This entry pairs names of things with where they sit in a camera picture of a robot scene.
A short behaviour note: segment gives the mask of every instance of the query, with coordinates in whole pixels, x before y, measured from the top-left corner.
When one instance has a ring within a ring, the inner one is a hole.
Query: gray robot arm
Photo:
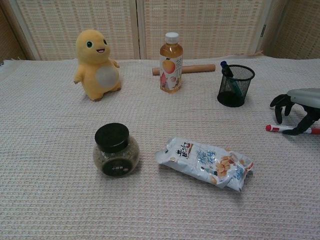
[[[302,134],[320,119],[320,88],[293,89],[287,94],[275,97],[270,107],[275,107],[275,117],[279,124],[282,123],[283,107],[285,107],[284,115],[288,116],[294,104],[301,105],[307,114],[294,129],[285,130],[283,134]]]

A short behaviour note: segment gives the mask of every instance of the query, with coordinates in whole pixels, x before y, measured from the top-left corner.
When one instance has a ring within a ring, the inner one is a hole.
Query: pen
[[[294,127],[293,126],[272,125],[272,124],[265,126],[265,130],[267,132],[283,132],[284,130],[291,130],[291,129],[294,129]],[[320,135],[320,128],[309,127],[303,133],[304,134]]]
[[[220,63],[220,65],[222,67],[222,74],[226,76],[226,80],[229,81],[230,87],[234,90],[234,92],[237,96],[242,97],[242,92],[241,92],[239,85],[237,84],[237,82],[235,80],[231,79],[234,77],[234,74],[232,73],[227,62],[222,61]]]

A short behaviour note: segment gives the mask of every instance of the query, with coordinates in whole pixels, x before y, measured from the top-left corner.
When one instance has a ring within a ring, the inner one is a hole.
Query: yellow plush toy
[[[74,83],[82,83],[92,101],[100,101],[104,93],[121,89],[119,65],[109,58],[110,48],[105,37],[96,30],[85,30],[75,42],[78,68]]]

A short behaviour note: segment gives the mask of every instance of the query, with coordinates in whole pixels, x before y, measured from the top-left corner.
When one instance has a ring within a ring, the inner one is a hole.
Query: pen cup
[[[243,65],[228,65],[233,77],[227,76],[222,71],[222,80],[217,96],[217,100],[227,107],[240,107],[245,103],[245,98],[251,80],[255,77],[255,72]]]

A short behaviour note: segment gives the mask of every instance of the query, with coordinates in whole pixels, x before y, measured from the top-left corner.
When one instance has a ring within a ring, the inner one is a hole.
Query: wooden dowel
[[[216,70],[215,64],[202,64],[202,65],[190,65],[183,66],[182,73],[200,73],[200,72],[214,72]],[[157,76],[160,74],[160,69],[158,67],[152,68],[152,75]]]

